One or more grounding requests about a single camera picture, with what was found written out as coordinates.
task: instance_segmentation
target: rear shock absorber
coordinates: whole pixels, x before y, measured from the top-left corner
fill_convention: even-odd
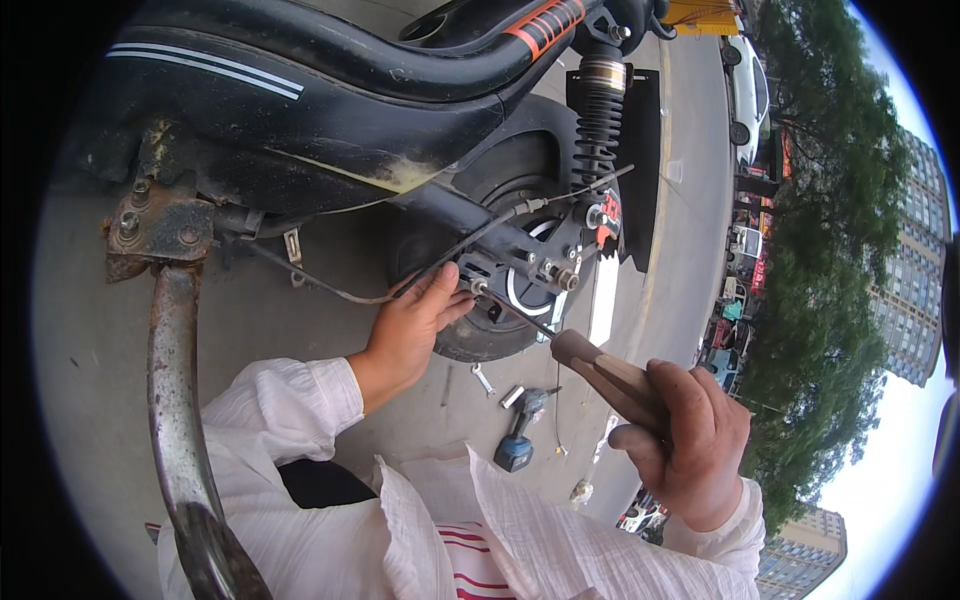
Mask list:
[[[581,163],[573,173],[580,176],[586,187],[613,172],[615,148],[619,142],[623,95],[627,89],[627,69],[619,48],[594,43],[588,55],[580,61],[580,82],[583,103],[577,119],[576,141],[581,153],[574,155]]]

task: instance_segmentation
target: brake cable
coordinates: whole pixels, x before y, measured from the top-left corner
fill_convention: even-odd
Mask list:
[[[259,244],[255,244],[253,240],[243,239],[242,237],[235,235],[234,233],[229,231],[224,231],[224,236],[228,238],[231,242],[239,243],[244,248],[249,248],[250,250],[256,252],[260,256],[263,256],[267,260],[283,267],[287,271],[303,277],[303,279],[305,279],[306,281],[309,281],[313,285],[316,285],[317,287],[323,290],[326,290],[330,294],[339,296],[344,300],[349,300],[357,304],[383,304],[384,302],[389,302],[390,300],[396,300],[397,298],[406,294],[406,292],[413,286],[417,285],[417,283],[421,279],[432,274],[437,269],[440,269],[446,261],[453,258],[453,256],[455,256],[458,252],[460,252],[461,250],[463,250],[473,242],[477,241],[478,239],[486,235],[488,232],[490,232],[491,229],[506,222],[507,220],[517,215],[529,214],[534,212],[535,210],[540,210],[541,208],[557,200],[570,198],[571,196],[576,196],[577,194],[582,194],[588,190],[600,187],[601,185],[605,183],[609,183],[610,181],[616,179],[617,177],[623,175],[624,173],[629,173],[630,171],[633,171],[633,170],[634,170],[634,165],[628,164],[627,166],[617,169],[616,171],[610,173],[609,175],[597,181],[594,181],[587,187],[580,188],[574,192],[570,192],[568,194],[562,194],[561,196],[555,196],[553,198],[538,198],[534,200],[527,200],[522,203],[516,204],[512,206],[510,209],[508,209],[504,214],[491,219],[484,226],[480,227],[478,230],[474,231],[473,233],[465,237],[463,240],[454,244],[454,246],[450,248],[450,250],[444,252],[440,256],[440,258],[438,258],[433,263],[431,263],[429,267],[421,270],[419,273],[414,275],[409,281],[407,281],[402,287],[400,287],[400,289],[396,290],[392,294],[388,294],[386,296],[378,296],[376,298],[362,298],[360,296],[354,296],[350,292],[345,292],[344,290],[341,290],[336,286],[330,285],[329,283],[306,272],[304,269],[301,269],[297,265],[290,263],[279,254],[275,252],[271,252],[266,248],[264,248],[263,246],[260,246]]]

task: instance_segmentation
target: cordless drill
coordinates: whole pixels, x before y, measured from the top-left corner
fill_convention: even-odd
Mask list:
[[[512,473],[530,463],[530,458],[534,455],[534,445],[530,440],[523,437],[523,432],[530,424],[530,419],[538,410],[543,408],[547,399],[556,394],[558,390],[559,388],[552,390],[531,388],[516,399],[514,407],[517,416],[514,431],[500,440],[500,445],[496,447],[496,453],[493,455],[493,461],[500,468]]]

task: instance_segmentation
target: coil spring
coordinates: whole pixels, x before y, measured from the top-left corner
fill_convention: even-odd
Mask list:
[[[613,172],[616,154],[611,148],[616,148],[620,143],[615,138],[620,135],[621,110],[623,92],[609,87],[588,88],[582,116],[577,119],[577,135],[580,135],[580,139],[575,142],[583,151],[573,155],[582,164],[574,168],[573,173],[580,176],[583,187]]]

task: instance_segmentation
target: sky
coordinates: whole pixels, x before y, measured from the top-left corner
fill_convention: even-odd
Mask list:
[[[936,148],[906,75],[863,15],[853,7],[851,13],[863,27],[867,61],[889,78],[887,93],[897,107],[900,124]],[[956,231],[952,206],[950,222]],[[847,464],[824,486],[820,506],[844,518],[848,555],[836,572],[807,596],[810,600],[869,597],[909,542],[932,490],[940,413],[954,389],[953,382],[946,379],[943,352],[925,388],[891,373],[888,377],[877,405],[880,426],[871,432],[863,460]]]

